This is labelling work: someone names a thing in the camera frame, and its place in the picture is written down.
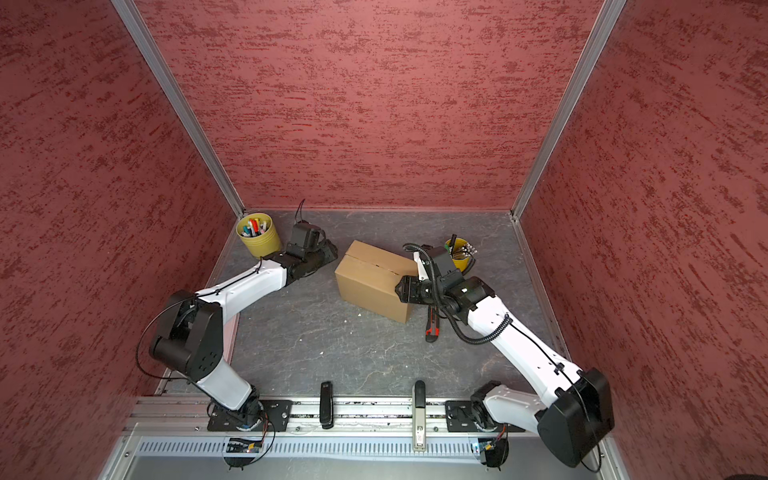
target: coiled cable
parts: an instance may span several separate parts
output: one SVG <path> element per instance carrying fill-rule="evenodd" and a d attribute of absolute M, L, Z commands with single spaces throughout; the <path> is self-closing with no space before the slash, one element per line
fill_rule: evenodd
<path fill-rule="evenodd" d="M 459 337 L 459 339 L 464 342 L 468 343 L 469 345 L 482 345 L 483 343 L 488 343 L 496 338 L 498 338 L 499 335 L 502 334 L 505 328 L 512 323 L 512 318 L 509 315 L 504 315 L 504 319 L 502 322 L 496 327 L 496 329 L 493 332 L 490 332 L 488 335 L 480 337 L 478 339 L 474 339 L 470 336 L 466 336 L 464 332 L 462 332 L 462 329 L 458 326 L 458 321 L 454 316 L 448 311 L 448 309 L 445 307 L 445 304 L 442 302 L 440 296 L 442 295 L 440 290 L 440 285 L 438 285 L 437 282 L 437 273 L 435 272 L 435 261 L 429 256 L 429 253 L 420 245 L 416 243 L 406 243 L 402 246 L 402 249 L 406 252 L 419 252 L 422 254 L 426 259 L 428 259 L 426 263 L 426 269 L 427 269 L 427 276 L 429 277 L 429 281 L 432 282 L 432 300 L 435 302 L 435 306 L 437 306 L 438 310 L 442 312 L 443 315 L 445 315 L 445 318 L 448 319 L 448 322 L 451 324 L 451 328 L 453 328 L 453 331 L 456 333 L 456 336 Z"/>

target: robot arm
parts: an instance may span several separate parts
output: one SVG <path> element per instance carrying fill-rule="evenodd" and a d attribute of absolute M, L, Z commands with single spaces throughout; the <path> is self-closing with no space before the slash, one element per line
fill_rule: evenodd
<path fill-rule="evenodd" d="M 336 258 L 336 246 L 320 228 L 304 221 L 297 223 L 284 251 L 271 253 L 224 283 L 196 293 L 181 290 L 172 295 L 157 318 L 150 355 L 208 394 L 238 429 L 260 426 L 262 408 L 255 387 L 223 360 L 223 326 L 251 303 Z"/>
<path fill-rule="evenodd" d="M 412 243 L 405 247 L 414 251 L 419 275 L 400 280 L 400 301 L 436 306 L 467 343 L 493 343 L 536 391 L 531 395 L 500 382 L 487 383 L 472 396 L 478 427 L 488 431 L 496 423 L 510 423 L 537 432 L 561 462 L 578 465 L 614 426 L 605 377 L 596 369 L 583 372 L 549 348 L 482 280 L 465 279 L 445 248 Z M 467 337 L 458 321 L 483 337 Z"/>

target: black cable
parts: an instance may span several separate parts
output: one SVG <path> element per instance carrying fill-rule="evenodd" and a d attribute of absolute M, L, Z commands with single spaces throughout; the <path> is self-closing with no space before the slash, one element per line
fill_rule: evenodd
<path fill-rule="evenodd" d="M 141 366 L 141 364 L 139 363 L 139 347 L 141 346 L 141 340 L 143 340 L 143 339 L 144 339 L 144 335 L 146 335 L 146 334 L 147 334 L 147 331 L 149 330 L 149 328 L 152 326 L 152 324 L 153 324 L 153 323 L 157 322 L 157 319 L 158 319 L 158 318 L 160 318 L 160 315 L 162 315 L 163 313 L 166 313 L 166 312 L 167 312 L 167 311 L 168 311 L 170 308 L 173 308 L 173 307 L 175 307 L 176 305 L 179 305 L 179 304 L 181 304 L 181 303 L 184 303 L 184 302 L 188 302 L 189 300 L 195 300 L 195 299 L 198 299 L 198 298 L 202 298 L 202 297 L 204 297 L 204 296 L 210 296 L 210 295 L 218 295 L 219 293 L 221 293 L 221 290 L 224 290 L 224 289 L 226 289 L 228 286 L 232 285 L 233 283 L 235 283 L 235 282 L 239 282 L 239 281 L 241 281 L 242 279 L 245 279 L 245 278 L 247 278 L 247 277 L 249 277 L 249 276 L 251 276 L 251 275 L 254 275 L 255 273 L 259 273 L 259 270 L 261 270 L 261 264 L 262 264 L 263 262 L 264 262 L 264 258 L 262 258 L 262 259 L 260 259 L 260 260 L 259 260 L 259 264 L 258 264 L 258 265 L 256 265 L 256 269 L 255 269 L 253 272 L 251 272 L 251 273 L 248 273 L 246 276 L 243 276 L 243 277 L 241 277 L 241 278 L 239 278 L 239 279 L 237 279 L 237 280 L 232 280 L 232 281 L 231 281 L 231 282 L 229 282 L 227 285 L 221 286 L 221 287 L 219 287 L 219 288 L 215 289 L 215 290 L 214 290 L 213 292 L 211 292 L 211 293 L 204 293 L 204 294 L 202 294 L 202 295 L 198 295 L 198 294 L 196 294 L 196 293 L 195 293 L 193 296 L 191 296 L 191 297 L 189 297 L 189 298 L 185 298 L 184 300 L 179 300 L 179 301 L 178 301 L 178 302 L 176 302 L 176 303 L 172 303 L 171 305 L 169 305 L 169 306 L 166 306 L 166 307 L 165 307 L 165 308 L 164 308 L 164 309 L 163 309 L 163 310 L 162 310 L 160 313 L 158 313 L 158 314 L 157 314 L 157 315 L 156 315 L 156 316 L 155 316 L 155 317 L 154 317 L 154 318 L 153 318 L 153 319 L 152 319 L 152 320 L 151 320 L 151 321 L 150 321 L 150 322 L 147 324 L 147 326 L 145 326 L 145 327 L 144 327 L 144 330 L 141 332 L 141 335 L 139 336 L 139 341 L 138 341 L 138 342 L 136 342 L 136 352 L 135 352 L 136 368 L 138 368 L 138 369 L 139 369 L 139 371 L 140 371 L 140 372 L 142 372 L 143 374 L 145 374 L 146 376 L 152 377 L 153 379 L 158 379 L 158 380 L 176 380 L 176 379 L 178 379 L 177 377 L 172 377 L 172 376 L 157 376 L 157 375 L 154 375 L 153 373 L 149 373 L 149 372 L 148 372 L 147 370 L 145 370 L 145 369 L 144 369 L 144 368 Z M 194 306 L 190 307 L 190 309 L 188 309 L 186 312 L 184 312 L 184 314 L 182 315 L 181 319 L 182 319 L 182 320 L 184 320 L 185 318 L 187 318 L 187 315 L 189 315 L 189 314 L 190 314 L 191 312 L 193 312 L 194 310 L 196 310 L 196 308 L 195 308 Z"/>
<path fill-rule="evenodd" d="M 578 391 L 578 389 L 576 388 L 576 384 L 575 384 L 575 383 L 573 383 L 573 381 L 571 380 L 571 377 L 569 377 L 569 376 L 568 376 L 568 374 L 567 374 L 567 373 L 565 373 L 565 371 L 564 371 L 563 369 L 561 369 L 561 368 L 559 368 L 559 367 L 558 367 L 558 364 L 554 362 L 554 360 L 553 360 L 553 359 L 552 359 L 552 358 L 551 358 L 551 357 L 550 357 L 550 356 L 547 354 L 547 352 L 546 352 L 546 351 L 545 351 L 543 348 L 541 348 L 541 345 L 539 345 L 539 344 L 538 344 L 538 342 L 536 342 L 535 340 L 533 340 L 533 339 L 532 339 L 532 338 L 531 338 L 529 335 L 527 335 L 525 332 L 523 332 L 522 330 L 520 330 L 520 329 L 519 329 L 517 326 L 515 326 L 514 324 L 511 324 L 511 325 L 512 325 L 512 328 L 513 328 L 513 329 L 517 330 L 517 331 L 518 331 L 518 332 L 519 332 L 521 335 L 523 335 L 525 338 L 527 338 L 528 340 L 530 340 L 530 341 L 531 341 L 531 342 L 532 342 L 534 345 L 536 345 L 536 346 L 538 347 L 538 349 L 539 349 L 539 350 L 541 350 L 541 353 L 544 353 L 544 356 L 545 356 L 545 357 L 547 357 L 547 360 L 549 360 L 549 362 L 550 362 L 552 365 L 554 365 L 554 367 L 555 367 L 555 368 L 556 368 L 556 369 L 557 369 L 557 370 L 558 370 L 560 373 L 562 373 L 562 374 L 563 374 L 563 376 L 564 376 L 564 377 L 565 377 L 565 379 L 568 381 L 568 383 L 570 383 L 570 384 L 571 384 L 571 386 L 574 388 L 574 392 L 576 392 L 576 395 L 578 395 L 578 398 L 579 398 L 579 402 L 581 403 L 581 409 L 582 409 L 582 410 L 584 410 L 584 417 L 587 419 L 587 422 L 590 422 L 590 419 L 589 419 L 589 413 L 587 412 L 587 404 L 584 402 L 584 399 L 581 397 L 581 392 L 579 392 L 579 391 Z M 587 470 L 589 470 L 590 472 L 592 472 L 592 473 L 598 473 L 598 472 L 600 471 L 600 469 L 601 469 L 601 468 L 603 468 L 603 451 L 602 451 L 602 449 L 600 448 L 600 442 L 598 442 L 598 437 L 597 437 L 597 436 L 595 436 L 594 432 L 592 432 L 592 438 L 594 439 L 594 443 L 595 443 L 595 445 L 597 445 L 597 446 L 598 446 L 598 469 L 597 469 L 597 470 L 593 470 L 593 469 L 591 469 L 591 468 L 587 467 L 587 464 L 586 464 L 586 463 L 584 463 L 584 460 L 581 460 L 581 464 L 584 466 L 584 468 L 586 468 L 586 469 L 587 469 Z"/>
<path fill-rule="evenodd" d="M 165 307 L 165 308 L 163 309 L 163 311 L 161 311 L 160 313 L 158 313 L 158 314 L 157 314 L 157 315 L 156 315 L 156 316 L 155 316 L 155 317 L 152 319 L 152 321 L 150 321 L 150 322 L 147 324 L 147 326 L 145 326 L 145 327 L 144 327 L 144 331 L 143 331 L 143 332 L 141 332 L 141 335 L 139 336 L 139 341 L 138 341 L 138 342 L 136 342 L 136 368 L 138 368 L 140 372 L 142 372 L 142 373 L 143 373 L 143 374 L 145 374 L 146 376 L 150 376 L 150 377 L 152 377 L 153 379 L 159 379 L 159 380 L 173 380 L 173 379 L 174 379 L 173 377 L 169 377 L 169 376 L 157 376 L 157 375 L 154 375 L 153 373 L 149 373 L 147 370 L 145 370 L 144 368 L 142 368 L 141 364 L 139 363 L 139 346 L 141 346 L 141 340 L 143 340 L 143 339 L 144 339 L 144 335 L 146 335 L 146 334 L 147 334 L 147 330 L 149 330 L 149 327 L 151 327 L 151 326 L 152 326 L 152 324 L 153 324 L 153 323 L 155 323 L 155 321 L 156 321 L 158 318 L 160 318 L 160 315 L 162 315 L 163 313 L 166 313 L 166 312 L 168 311 L 168 309 L 170 309 L 170 308 L 173 308 L 173 307 L 175 307 L 176 305 L 179 305 L 180 303 L 184 303 L 184 302 L 187 302 L 187 301 L 189 301 L 189 300 L 194 300 L 194 299 L 196 299 L 196 298 L 197 298 L 197 296 L 196 296 L 196 295 L 193 295 L 193 296 L 191 296 L 191 297 L 189 297 L 189 298 L 185 298 L 184 300 L 179 300 L 179 301 L 178 301 L 178 302 L 176 302 L 176 303 L 172 303 L 171 305 L 169 305 L 169 306 Z"/>
<path fill-rule="evenodd" d="M 233 466 L 234 466 L 234 467 L 240 467 L 240 468 L 242 468 L 242 467 L 247 467 L 248 465 L 252 465 L 253 463 L 256 463 L 256 462 L 258 462 L 259 460 L 261 460 L 262 458 L 264 458 L 264 456 L 265 456 L 267 453 L 269 453 L 269 452 L 270 452 L 270 450 L 272 449 L 272 445 L 274 445 L 274 444 L 275 444 L 275 436 L 277 435 L 277 429 L 275 428 L 275 424 L 274 424 L 274 423 L 272 423 L 272 422 L 270 421 L 270 417 L 269 417 L 269 416 L 266 414 L 266 411 L 264 411 L 264 418 L 266 419 L 266 428 L 267 428 L 267 430 L 269 430 L 269 427 L 270 427 L 270 425 L 272 425 L 272 442 L 270 443 L 270 446 L 269 446 L 269 447 L 267 447 L 267 449 L 266 449 L 266 450 L 264 450 L 264 452 L 263 452 L 263 453 L 262 453 L 262 454 L 261 454 L 261 455 L 260 455 L 258 458 L 254 457 L 254 458 L 255 458 L 254 460 L 251 460 L 250 462 L 248 462 L 248 463 L 245 463 L 245 464 L 243 464 L 243 465 L 231 465 L 231 464 L 230 464 L 230 463 L 227 461 L 227 457 L 224 457 L 224 463 L 226 463 L 227 465 L 229 465 L 229 466 L 230 466 L 230 468 L 232 468 Z M 262 439 L 261 439 L 261 446 L 262 446 L 262 448 L 264 447 L 264 437 L 262 437 Z"/>
<path fill-rule="evenodd" d="M 406 243 L 402 246 L 402 248 L 406 252 L 419 252 L 421 253 L 428 261 L 426 264 L 427 267 L 427 275 L 429 276 L 429 281 L 432 282 L 432 300 L 435 302 L 435 306 L 438 307 L 438 309 L 445 315 L 445 318 L 448 319 L 448 322 L 451 324 L 451 328 L 453 328 L 454 333 L 456 336 L 459 337 L 459 339 L 464 342 L 468 343 L 469 345 L 482 345 L 483 343 L 488 343 L 496 338 L 498 338 L 499 335 L 502 334 L 505 328 L 507 328 L 507 325 L 510 324 L 511 318 L 509 316 L 505 316 L 505 318 L 502 320 L 501 324 L 496 327 L 496 329 L 493 332 L 490 332 L 488 335 L 480 337 L 478 339 L 473 339 L 472 337 L 466 336 L 464 332 L 458 327 L 457 320 L 453 317 L 453 315 L 448 311 L 447 308 L 445 308 L 445 305 L 440 300 L 440 293 L 439 285 L 437 283 L 437 274 L 435 273 L 435 261 L 429 256 L 427 251 L 421 247 L 420 245 L 417 245 L 416 243 Z"/>
<path fill-rule="evenodd" d="M 299 202 L 299 207 L 298 207 L 298 208 L 296 208 L 296 213 L 294 213 L 294 214 L 293 214 L 293 224 L 294 224 L 294 225 L 296 225 L 297 223 L 299 223 L 299 220 L 298 220 L 298 218 L 299 218 L 299 212 L 301 212 L 301 210 L 302 210 L 302 209 L 303 209 L 303 207 L 304 207 L 304 200 L 306 200 L 306 198 L 305 198 L 305 199 L 303 199 L 303 200 L 301 200 L 301 201 Z"/>

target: cardboard box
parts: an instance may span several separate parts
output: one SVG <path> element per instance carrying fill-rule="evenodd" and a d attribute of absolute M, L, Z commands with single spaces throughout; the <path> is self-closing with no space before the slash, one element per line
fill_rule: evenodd
<path fill-rule="evenodd" d="M 411 305 L 400 302 L 395 287 L 403 275 L 418 274 L 413 259 L 355 240 L 336 268 L 336 282 L 347 302 L 405 323 Z"/>

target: black mounting plate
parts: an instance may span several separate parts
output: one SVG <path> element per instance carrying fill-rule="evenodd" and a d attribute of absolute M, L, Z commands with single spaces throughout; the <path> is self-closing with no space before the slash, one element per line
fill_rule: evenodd
<path fill-rule="evenodd" d="M 293 406 L 293 402 L 291 400 L 262 400 L 261 405 L 264 407 L 266 417 L 270 420 L 270 423 L 274 425 L 275 431 L 285 432 L 288 427 L 288 420 L 290 420 L 290 409 L 291 406 Z M 247 433 L 238 430 L 227 418 L 227 415 L 224 414 L 223 409 L 218 405 L 214 405 L 214 409 L 210 413 L 208 432 Z"/>
<path fill-rule="evenodd" d="M 469 400 L 448 400 L 445 402 L 445 423 L 449 432 L 480 432 L 472 419 L 472 402 Z M 499 423 L 493 432 L 500 432 L 504 426 Z M 509 432 L 524 432 L 524 429 L 510 425 Z"/>

